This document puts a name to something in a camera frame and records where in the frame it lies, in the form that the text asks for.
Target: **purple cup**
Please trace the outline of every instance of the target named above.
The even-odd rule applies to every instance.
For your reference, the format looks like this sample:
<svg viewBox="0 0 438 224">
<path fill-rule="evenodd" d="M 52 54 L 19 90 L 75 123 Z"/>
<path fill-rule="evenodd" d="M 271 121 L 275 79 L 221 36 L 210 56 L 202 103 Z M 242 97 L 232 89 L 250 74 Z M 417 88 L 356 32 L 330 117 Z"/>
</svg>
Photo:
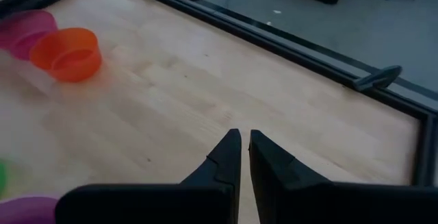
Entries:
<svg viewBox="0 0 438 224">
<path fill-rule="evenodd" d="M 20 197 L 0 201 L 1 224 L 55 224 L 57 199 Z"/>
</svg>

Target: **pink cup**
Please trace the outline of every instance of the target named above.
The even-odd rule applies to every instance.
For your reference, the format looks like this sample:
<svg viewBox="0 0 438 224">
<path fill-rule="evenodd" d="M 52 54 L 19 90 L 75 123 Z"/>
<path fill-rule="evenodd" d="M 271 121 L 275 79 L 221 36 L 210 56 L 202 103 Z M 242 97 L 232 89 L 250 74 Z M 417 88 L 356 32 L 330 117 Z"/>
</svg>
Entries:
<svg viewBox="0 0 438 224">
<path fill-rule="evenodd" d="M 21 197 L 0 202 L 1 224 L 55 224 L 57 199 Z"/>
<path fill-rule="evenodd" d="M 28 10 L 0 21 L 0 48 L 15 58 L 29 60 L 30 49 L 45 35 L 57 31 L 55 18 L 44 10 Z"/>
</svg>

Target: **wooden tabletop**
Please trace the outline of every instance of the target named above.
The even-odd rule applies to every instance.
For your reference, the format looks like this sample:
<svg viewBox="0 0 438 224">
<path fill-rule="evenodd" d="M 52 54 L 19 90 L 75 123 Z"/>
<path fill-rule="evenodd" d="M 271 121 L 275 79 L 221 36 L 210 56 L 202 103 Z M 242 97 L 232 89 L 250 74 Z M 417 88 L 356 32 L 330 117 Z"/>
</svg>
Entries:
<svg viewBox="0 0 438 224">
<path fill-rule="evenodd" d="M 60 28 L 99 38 L 102 69 L 60 84 L 0 62 L 4 197 L 88 183 L 173 183 L 228 129 L 259 129 L 332 180 L 408 184 L 418 122 L 153 0 L 62 0 Z M 241 223 L 258 222 L 242 150 Z"/>
</svg>

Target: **orange cup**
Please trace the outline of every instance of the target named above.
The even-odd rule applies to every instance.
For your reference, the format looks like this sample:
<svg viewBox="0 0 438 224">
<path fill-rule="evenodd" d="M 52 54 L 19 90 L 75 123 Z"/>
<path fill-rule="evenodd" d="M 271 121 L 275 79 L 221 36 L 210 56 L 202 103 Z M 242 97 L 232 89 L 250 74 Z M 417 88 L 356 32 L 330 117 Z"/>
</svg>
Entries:
<svg viewBox="0 0 438 224">
<path fill-rule="evenodd" d="M 92 31 L 69 28 L 39 40 L 30 51 L 30 61 L 59 81 L 80 82 L 97 72 L 102 56 Z"/>
</svg>

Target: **round object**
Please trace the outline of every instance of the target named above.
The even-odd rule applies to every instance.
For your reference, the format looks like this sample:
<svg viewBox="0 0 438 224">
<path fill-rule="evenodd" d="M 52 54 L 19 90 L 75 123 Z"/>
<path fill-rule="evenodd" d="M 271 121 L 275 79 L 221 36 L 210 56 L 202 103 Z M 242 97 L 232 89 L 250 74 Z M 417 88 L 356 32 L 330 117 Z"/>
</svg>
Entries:
<svg viewBox="0 0 438 224">
<path fill-rule="evenodd" d="M 102 63 L 97 37 L 84 28 L 61 29 L 39 40 L 31 62 L 62 82 L 80 82 L 93 76 Z"/>
<path fill-rule="evenodd" d="M 0 47 L 15 58 L 29 60 L 31 48 L 43 37 L 57 31 L 55 18 L 44 10 L 18 12 L 0 21 Z"/>
<path fill-rule="evenodd" d="M 55 224 L 57 199 L 21 197 L 0 202 L 1 224 Z"/>
<path fill-rule="evenodd" d="M 6 188 L 6 168 L 0 161 L 0 197 Z"/>
</svg>

